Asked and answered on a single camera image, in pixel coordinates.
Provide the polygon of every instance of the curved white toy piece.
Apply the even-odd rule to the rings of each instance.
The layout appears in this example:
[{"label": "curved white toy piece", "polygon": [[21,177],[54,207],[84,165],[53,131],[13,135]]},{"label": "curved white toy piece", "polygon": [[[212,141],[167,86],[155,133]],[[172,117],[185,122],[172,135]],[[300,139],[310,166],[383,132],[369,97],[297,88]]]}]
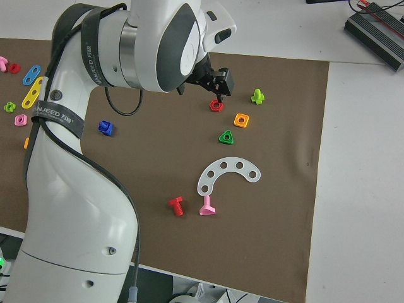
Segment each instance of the curved white toy piece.
[{"label": "curved white toy piece", "polygon": [[202,197],[212,193],[217,178],[226,172],[236,172],[248,182],[257,182],[261,172],[250,161],[238,157],[226,157],[214,161],[203,171],[198,181],[198,194]]}]

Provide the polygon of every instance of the brown paper sheet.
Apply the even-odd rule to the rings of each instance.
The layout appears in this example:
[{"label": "brown paper sheet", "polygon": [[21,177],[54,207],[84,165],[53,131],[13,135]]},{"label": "brown paper sheet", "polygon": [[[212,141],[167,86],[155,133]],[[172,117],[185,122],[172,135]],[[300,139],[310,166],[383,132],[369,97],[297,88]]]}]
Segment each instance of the brown paper sheet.
[{"label": "brown paper sheet", "polygon": [[[17,75],[0,73],[0,100],[15,113],[0,112],[0,226],[24,231],[27,194],[22,178],[23,144],[30,125],[13,125],[29,91],[21,81],[34,64],[45,70],[50,42],[0,39],[0,56],[21,64]],[[212,54],[215,69],[229,67],[234,95],[221,113],[210,112],[213,94],[187,85],[186,92],[145,92],[140,111],[121,117],[104,91],[92,93],[82,141],[83,153],[113,173],[135,200],[141,224],[141,264],[287,302],[304,302],[323,123],[328,62]],[[265,94],[263,105],[250,96]],[[133,109],[138,91],[113,88],[115,105]],[[247,128],[233,125],[248,114]],[[114,123],[113,136],[97,131]],[[218,142],[231,130],[234,145]],[[217,214],[199,216],[196,192],[202,171],[222,157],[241,157],[261,171],[247,182],[225,174],[215,183],[211,205]],[[166,206],[182,196],[185,216]]]}]

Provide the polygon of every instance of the orange square nut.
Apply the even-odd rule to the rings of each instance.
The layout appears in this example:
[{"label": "orange square nut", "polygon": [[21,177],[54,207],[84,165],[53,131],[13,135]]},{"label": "orange square nut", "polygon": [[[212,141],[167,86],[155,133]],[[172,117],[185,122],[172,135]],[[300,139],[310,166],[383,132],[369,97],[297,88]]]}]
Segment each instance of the orange square nut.
[{"label": "orange square nut", "polygon": [[234,118],[234,125],[240,128],[246,128],[248,124],[249,116],[238,113]]}]

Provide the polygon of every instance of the white robotic equipment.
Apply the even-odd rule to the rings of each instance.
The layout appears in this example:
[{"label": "white robotic equipment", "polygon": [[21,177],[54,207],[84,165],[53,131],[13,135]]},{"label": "white robotic equipment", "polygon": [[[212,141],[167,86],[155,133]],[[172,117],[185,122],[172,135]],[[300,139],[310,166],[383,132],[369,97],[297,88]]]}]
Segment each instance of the white robotic equipment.
[{"label": "white robotic equipment", "polygon": [[[125,188],[82,156],[80,138],[96,86],[181,94],[191,83],[220,101],[232,92],[230,71],[214,71],[208,55],[236,29],[220,4],[132,0],[131,11],[108,14],[77,5],[64,13],[67,25],[58,21],[63,35],[54,32],[52,62],[33,114],[28,224],[4,303],[113,303],[121,293],[139,240],[138,219]],[[77,25],[81,29],[67,38]],[[136,291],[128,302],[136,302]]]}]

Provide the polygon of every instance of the yellow plate with holes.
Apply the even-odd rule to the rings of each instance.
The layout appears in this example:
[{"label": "yellow plate with holes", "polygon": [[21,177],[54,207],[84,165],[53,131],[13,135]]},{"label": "yellow plate with holes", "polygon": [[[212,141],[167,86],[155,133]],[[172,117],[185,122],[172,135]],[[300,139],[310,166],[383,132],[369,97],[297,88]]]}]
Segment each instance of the yellow plate with holes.
[{"label": "yellow plate with holes", "polygon": [[40,85],[42,83],[43,78],[44,77],[39,77],[38,79],[35,80],[30,91],[27,93],[27,96],[24,98],[23,103],[21,104],[23,109],[29,109],[31,106],[33,106],[35,101],[38,99]]}]

